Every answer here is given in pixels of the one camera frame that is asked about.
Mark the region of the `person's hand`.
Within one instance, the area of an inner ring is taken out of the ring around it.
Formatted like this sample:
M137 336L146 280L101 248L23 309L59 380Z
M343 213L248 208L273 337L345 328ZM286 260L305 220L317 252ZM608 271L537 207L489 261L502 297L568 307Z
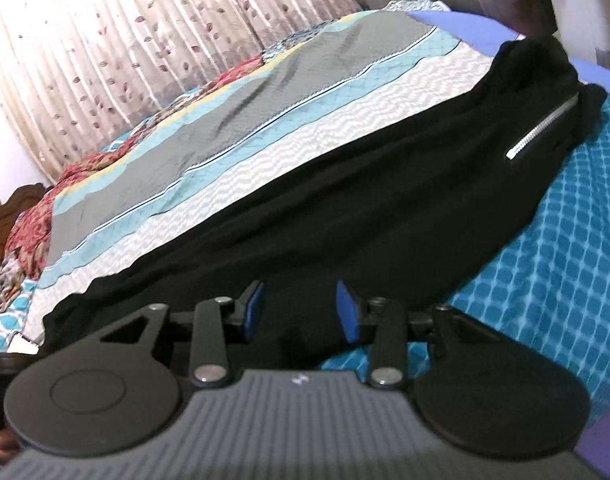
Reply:
M0 430L0 466L9 463L20 452L20 441L10 428Z

